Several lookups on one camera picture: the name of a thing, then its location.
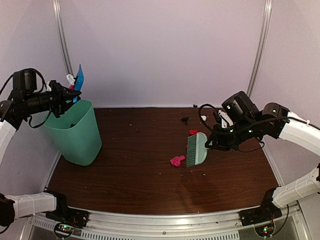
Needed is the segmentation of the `blue plastic dustpan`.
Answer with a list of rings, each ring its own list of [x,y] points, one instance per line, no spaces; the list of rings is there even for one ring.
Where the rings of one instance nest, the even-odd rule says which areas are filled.
[[[82,69],[82,65],[79,64],[78,72],[76,75],[76,80],[74,84],[74,90],[80,92],[84,83],[84,73]]]

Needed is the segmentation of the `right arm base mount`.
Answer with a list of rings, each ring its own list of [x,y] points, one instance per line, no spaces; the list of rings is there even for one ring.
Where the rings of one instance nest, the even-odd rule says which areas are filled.
[[[282,216],[281,209],[272,203],[275,190],[276,188],[272,188],[265,192],[260,206],[241,210],[239,212],[242,226],[255,225]]]

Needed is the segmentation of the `mint green hand brush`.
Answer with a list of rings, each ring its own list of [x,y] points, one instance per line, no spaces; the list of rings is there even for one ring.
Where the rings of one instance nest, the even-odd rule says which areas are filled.
[[[198,132],[187,138],[186,166],[188,168],[201,165],[207,158],[208,149],[205,147],[207,136]]]

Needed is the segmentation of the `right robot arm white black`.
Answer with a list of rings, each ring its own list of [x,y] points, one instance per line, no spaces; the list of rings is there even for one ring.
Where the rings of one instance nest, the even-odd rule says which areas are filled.
[[[239,145],[249,139],[262,141],[264,136],[292,143],[293,151],[288,156],[297,160],[296,153],[304,151],[307,155],[320,155],[320,128],[299,117],[288,108],[268,103],[259,110],[247,94],[239,91],[222,103],[231,123],[223,128],[214,125],[205,142],[205,147],[221,151],[238,150]],[[313,195],[320,190],[320,168],[315,167],[297,180],[271,190],[256,210],[259,220],[268,220],[276,208]]]

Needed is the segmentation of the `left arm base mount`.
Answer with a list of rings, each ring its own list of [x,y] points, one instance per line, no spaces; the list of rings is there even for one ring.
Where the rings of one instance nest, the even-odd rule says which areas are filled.
[[[88,211],[69,207],[67,197],[62,193],[56,191],[45,191],[45,193],[51,194],[56,198],[56,209],[45,213],[48,219],[68,223],[79,229],[87,226]]]

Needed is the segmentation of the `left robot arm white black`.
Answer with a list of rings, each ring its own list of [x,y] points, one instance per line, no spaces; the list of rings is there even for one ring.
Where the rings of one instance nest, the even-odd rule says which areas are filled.
[[[36,153],[32,151],[38,140],[23,135],[16,136],[23,122],[31,123],[33,115],[46,112],[60,117],[79,100],[81,91],[70,89],[56,80],[45,82],[43,75],[34,68],[12,73],[1,87],[8,83],[12,89],[7,99],[0,102],[0,172],[6,177],[32,163]],[[36,194],[21,190],[8,190],[0,195],[0,225],[8,228],[15,220],[46,213],[50,218],[67,222],[72,218],[67,198],[61,193],[44,191]]]

